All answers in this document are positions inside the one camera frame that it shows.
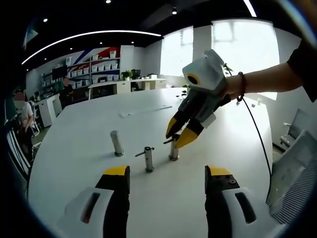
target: mesh chair back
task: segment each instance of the mesh chair back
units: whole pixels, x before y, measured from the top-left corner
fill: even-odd
[[[288,134],[296,139],[302,130],[306,129],[308,125],[309,116],[306,112],[297,109],[292,124],[289,127]]]
[[[317,140],[303,130],[273,163],[266,203],[281,224],[290,224],[303,209],[317,181]]]

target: wrist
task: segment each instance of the wrist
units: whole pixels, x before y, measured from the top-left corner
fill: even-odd
[[[226,94],[235,94],[241,90],[241,78],[239,75],[234,75],[226,78]]]

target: metal pin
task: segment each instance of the metal pin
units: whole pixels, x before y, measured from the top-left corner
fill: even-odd
[[[143,155],[145,156],[145,171],[148,173],[152,173],[154,170],[153,167],[153,161],[152,161],[152,150],[154,150],[154,147],[144,147],[144,151],[142,153],[139,153],[135,155],[135,157]]]
[[[110,132],[110,136],[114,146],[114,154],[116,156],[122,156],[124,154],[124,150],[119,141],[118,131],[113,130],[112,132]]]
[[[168,157],[172,161],[176,161],[179,159],[179,150],[175,147],[175,143],[178,140],[179,136],[180,136],[179,134],[174,134],[170,140],[163,143],[163,144],[167,144],[171,142],[170,153]]]

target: ceiling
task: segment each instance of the ceiling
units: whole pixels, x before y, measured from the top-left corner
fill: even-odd
[[[209,25],[212,20],[251,17],[243,0],[47,0],[38,5],[30,29],[38,34],[28,42],[24,58],[58,40],[102,30],[135,30],[166,35],[187,26]],[[250,0],[259,19],[300,35],[274,1]],[[177,14],[172,15],[173,6]],[[76,37],[38,53],[24,66],[35,68],[59,56],[85,49],[131,45],[146,47],[161,37],[134,33],[102,33]]]

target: window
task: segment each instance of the window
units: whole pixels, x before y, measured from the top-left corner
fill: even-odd
[[[232,19],[213,22],[212,46],[237,74],[249,73],[279,64],[273,25],[259,20]],[[277,93],[260,93],[276,100]]]
[[[193,61],[193,27],[164,36],[160,58],[160,74],[183,76],[183,67]]]

